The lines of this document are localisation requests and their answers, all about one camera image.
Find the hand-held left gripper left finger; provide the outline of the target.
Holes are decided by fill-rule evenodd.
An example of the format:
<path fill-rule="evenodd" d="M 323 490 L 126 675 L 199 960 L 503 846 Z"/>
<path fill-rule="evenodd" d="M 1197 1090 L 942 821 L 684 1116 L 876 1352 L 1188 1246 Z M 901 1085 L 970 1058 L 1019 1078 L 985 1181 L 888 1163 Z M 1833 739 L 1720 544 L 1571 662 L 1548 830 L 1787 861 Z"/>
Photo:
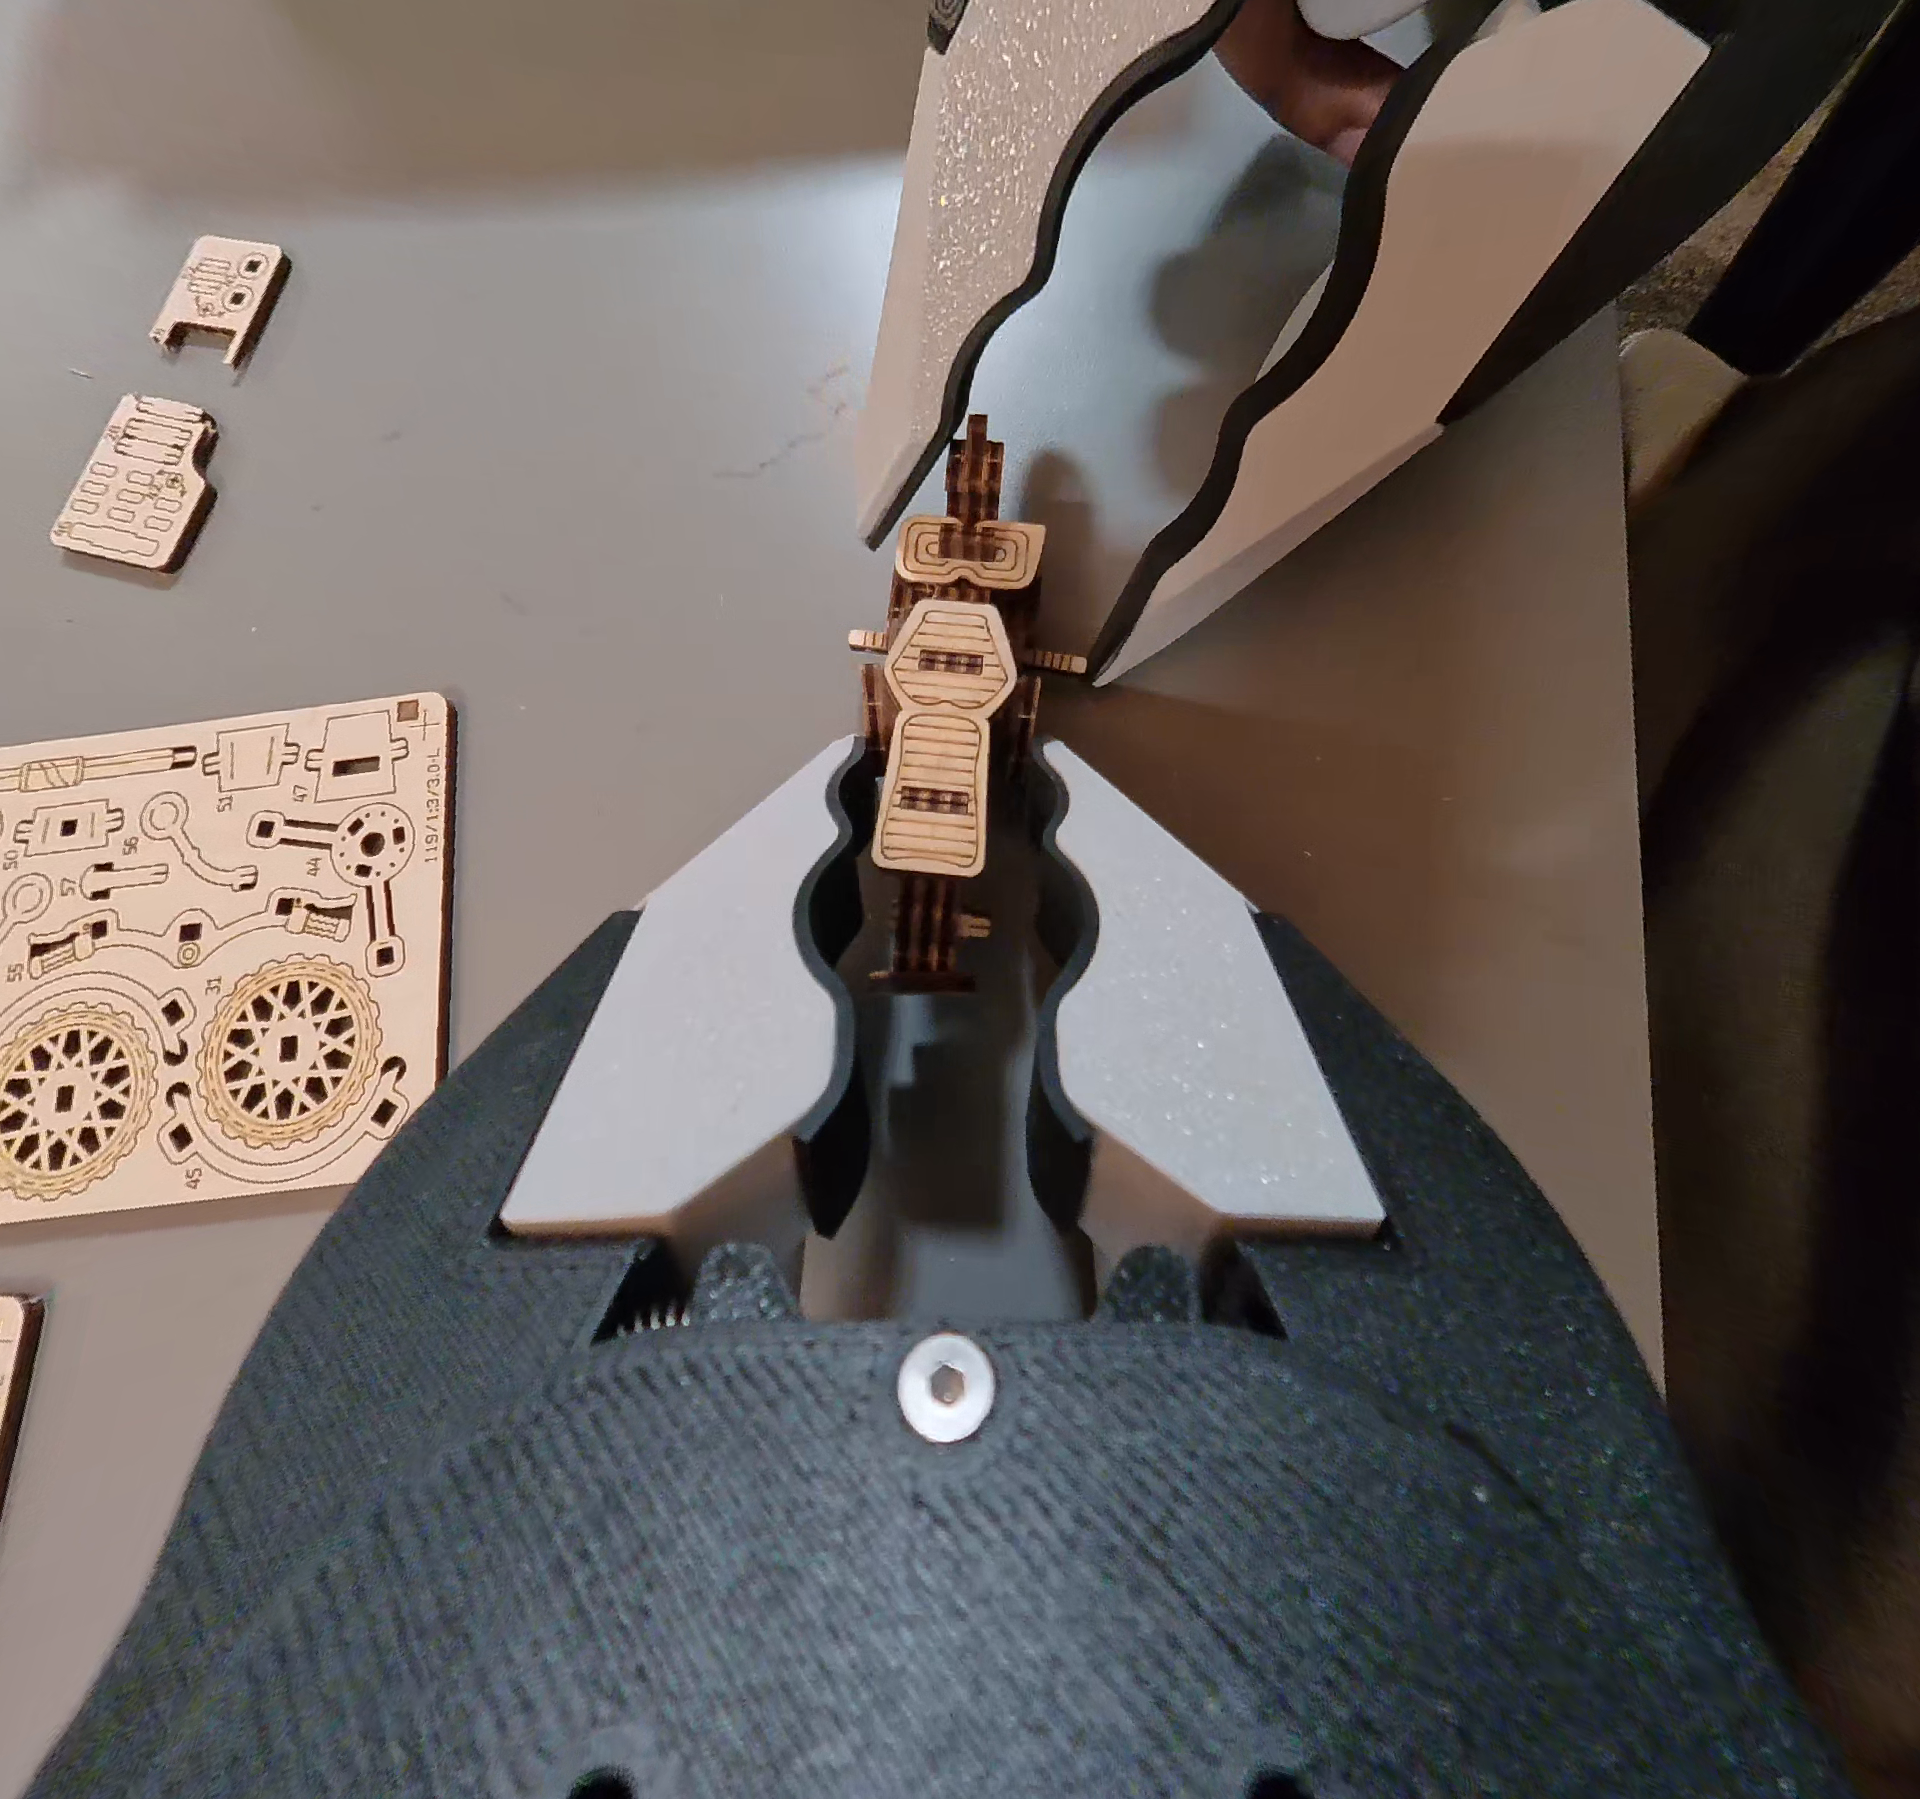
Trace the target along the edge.
<path fill-rule="evenodd" d="M 872 1111 L 837 964 L 863 929 L 875 770 L 810 757 L 646 896 L 502 1206 L 515 1236 L 728 1242 L 796 1273 L 860 1197 Z"/>

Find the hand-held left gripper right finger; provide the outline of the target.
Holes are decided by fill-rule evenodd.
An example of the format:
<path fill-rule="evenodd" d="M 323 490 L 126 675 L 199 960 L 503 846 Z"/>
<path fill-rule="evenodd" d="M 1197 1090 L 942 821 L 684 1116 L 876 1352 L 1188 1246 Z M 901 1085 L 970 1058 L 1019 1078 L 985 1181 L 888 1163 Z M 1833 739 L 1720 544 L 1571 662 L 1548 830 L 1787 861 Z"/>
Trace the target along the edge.
<path fill-rule="evenodd" d="M 1065 739 L 1044 739 L 1061 979 L 1036 1043 L 1033 1178 L 1100 1267 L 1137 1246 L 1371 1237 L 1384 1203 L 1253 905 Z"/>

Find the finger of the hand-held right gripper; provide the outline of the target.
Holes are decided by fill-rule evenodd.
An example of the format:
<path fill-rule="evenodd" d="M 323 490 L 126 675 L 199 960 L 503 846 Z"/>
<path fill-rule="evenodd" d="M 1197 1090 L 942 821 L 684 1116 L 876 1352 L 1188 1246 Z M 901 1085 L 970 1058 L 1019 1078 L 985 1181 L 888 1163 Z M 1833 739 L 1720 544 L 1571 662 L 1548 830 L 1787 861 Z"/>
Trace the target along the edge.
<path fill-rule="evenodd" d="M 1648 0 L 1507 0 L 1480 36 L 1420 56 L 1358 150 L 1325 281 L 1103 623 L 1095 682 L 1188 636 L 1438 439 L 1706 60 Z"/>
<path fill-rule="evenodd" d="M 1044 286 L 1091 147 L 1243 0 L 930 0 L 876 353 L 860 533 L 894 529 L 970 412 L 995 324 Z"/>

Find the wooden puzzle model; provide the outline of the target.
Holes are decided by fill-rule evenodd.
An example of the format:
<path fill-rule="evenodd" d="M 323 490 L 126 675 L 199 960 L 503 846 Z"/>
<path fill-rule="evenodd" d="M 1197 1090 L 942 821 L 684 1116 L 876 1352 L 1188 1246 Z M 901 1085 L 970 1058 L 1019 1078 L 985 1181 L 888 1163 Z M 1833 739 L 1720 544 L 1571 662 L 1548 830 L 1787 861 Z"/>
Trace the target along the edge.
<path fill-rule="evenodd" d="M 991 934 L 965 909 L 991 851 L 991 794 L 1019 781 L 1037 726 L 1044 541 L 1003 520 L 1006 444 L 974 412 L 949 444 L 949 508 L 901 526 L 886 656 L 860 656 L 863 733 L 876 760 L 872 858 L 894 876 L 888 967 L 897 996 L 970 993 L 964 948 Z"/>

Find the grey desk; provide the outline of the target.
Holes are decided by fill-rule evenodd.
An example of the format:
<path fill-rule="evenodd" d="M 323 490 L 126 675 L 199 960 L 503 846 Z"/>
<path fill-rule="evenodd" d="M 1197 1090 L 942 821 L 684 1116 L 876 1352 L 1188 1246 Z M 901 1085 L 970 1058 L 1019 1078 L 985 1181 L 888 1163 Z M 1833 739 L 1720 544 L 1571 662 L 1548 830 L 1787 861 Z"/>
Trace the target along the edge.
<path fill-rule="evenodd" d="M 2 739 L 433 685 L 450 1055 L 852 720 L 927 0 L 2 0 Z M 251 359 L 149 332 L 280 245 Z M 1660 1369 L 1603 311 L 1050 726 L 1426 1051 Z M 216 415 L 172 576 L 50 544 L 126 394 Z"/>

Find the person's right hand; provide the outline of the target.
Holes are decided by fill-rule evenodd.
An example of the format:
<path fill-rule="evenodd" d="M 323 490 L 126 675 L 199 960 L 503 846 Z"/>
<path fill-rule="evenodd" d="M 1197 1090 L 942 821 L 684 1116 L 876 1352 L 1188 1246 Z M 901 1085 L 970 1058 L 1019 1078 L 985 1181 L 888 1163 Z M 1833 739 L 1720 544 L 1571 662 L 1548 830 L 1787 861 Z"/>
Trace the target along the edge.
<path fill-rule="evenodd" d="M 1298 0 L 1243 0 L 1213 56 L 1284 132 L 1346 168 L 1404 71 L 1362 38 L 1316 33 Z"/>

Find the wooden puzzle sheet notched corner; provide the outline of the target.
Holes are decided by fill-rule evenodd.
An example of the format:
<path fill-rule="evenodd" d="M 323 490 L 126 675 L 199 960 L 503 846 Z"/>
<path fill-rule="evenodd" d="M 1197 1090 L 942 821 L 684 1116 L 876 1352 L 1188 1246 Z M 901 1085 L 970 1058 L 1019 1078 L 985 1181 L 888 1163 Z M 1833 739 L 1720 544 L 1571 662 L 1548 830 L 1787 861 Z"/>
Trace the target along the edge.
<path fill-rule="evenodd" d="M 2 748 L 2 1224 L 363 1176 L 444 1073 L 438 691 Z"/>

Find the person's beige shoe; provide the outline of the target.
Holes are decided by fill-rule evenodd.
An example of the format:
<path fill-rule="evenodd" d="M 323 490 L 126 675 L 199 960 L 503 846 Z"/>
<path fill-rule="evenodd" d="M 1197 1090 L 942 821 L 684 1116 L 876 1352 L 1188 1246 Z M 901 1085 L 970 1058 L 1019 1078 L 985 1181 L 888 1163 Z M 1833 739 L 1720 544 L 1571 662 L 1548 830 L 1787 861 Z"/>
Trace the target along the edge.
<path fill-rule="evenodd" d="M 1679 478 L 1747 383 L 1747 372 L 1675 327 L 1654 324 L 1623 339 L 1620 430 L 1627 509 Z"/>

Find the person's olive clothing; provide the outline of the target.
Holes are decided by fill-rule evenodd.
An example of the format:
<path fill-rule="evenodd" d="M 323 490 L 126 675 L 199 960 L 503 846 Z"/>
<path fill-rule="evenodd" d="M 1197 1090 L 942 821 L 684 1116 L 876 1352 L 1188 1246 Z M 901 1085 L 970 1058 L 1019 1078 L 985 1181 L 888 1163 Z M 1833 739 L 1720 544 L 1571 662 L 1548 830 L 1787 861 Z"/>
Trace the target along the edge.
<path fill-rule="evenodd" d="M 1917 314 L 1627 523 L 1666 1406 L 1863 1797 L 1917 1794 Z"/>

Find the wooden puzzle sheet with gears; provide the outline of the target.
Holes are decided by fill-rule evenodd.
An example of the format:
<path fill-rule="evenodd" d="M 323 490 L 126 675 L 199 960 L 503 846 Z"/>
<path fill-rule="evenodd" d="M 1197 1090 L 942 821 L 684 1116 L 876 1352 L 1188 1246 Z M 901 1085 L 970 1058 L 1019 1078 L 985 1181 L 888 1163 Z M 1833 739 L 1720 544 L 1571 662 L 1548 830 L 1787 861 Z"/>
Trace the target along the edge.
<path fill-rule="evenodd" d="M 2 1337 L 0 1337 L 0 1375 L 2 1375 L 2 1418 L 0 1418 L 0 1500 L 5 1507 L 11 1485 L 11 1466 L 29 1403 L 29 1385 L 46 1327 L 41 1297 L 2 1292 Z"/>

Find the small wooden puzzle piece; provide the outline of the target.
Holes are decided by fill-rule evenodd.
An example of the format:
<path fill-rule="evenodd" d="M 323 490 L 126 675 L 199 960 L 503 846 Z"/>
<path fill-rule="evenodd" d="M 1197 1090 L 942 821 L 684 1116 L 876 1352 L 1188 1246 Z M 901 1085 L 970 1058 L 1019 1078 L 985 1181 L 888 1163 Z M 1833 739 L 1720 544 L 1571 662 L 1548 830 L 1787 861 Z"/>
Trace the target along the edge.
<path fill-rule="evenodd" d="M 216 442 L 216 415 L 195 403 L 120 396 L 50 526 L 50 544 L 80 557 L 178 573 L 211 509 L 205 460 Z"/>

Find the tiny wooden puzzle piece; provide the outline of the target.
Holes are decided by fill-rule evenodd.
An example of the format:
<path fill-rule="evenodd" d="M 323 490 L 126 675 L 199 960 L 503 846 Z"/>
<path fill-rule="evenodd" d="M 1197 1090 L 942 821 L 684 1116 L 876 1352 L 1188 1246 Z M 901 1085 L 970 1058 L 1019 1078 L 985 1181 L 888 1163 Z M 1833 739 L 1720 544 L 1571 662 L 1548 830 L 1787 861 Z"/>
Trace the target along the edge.
<path fill-rule="evenodd" d="M 292 272 L 280 245 L 205 232 L 195 238 L 153 321 L 153 344 L 165 353 L 189 336 L 222 344 L 222 359 L 238 369 L 262 333 L 275 301 Z"/>

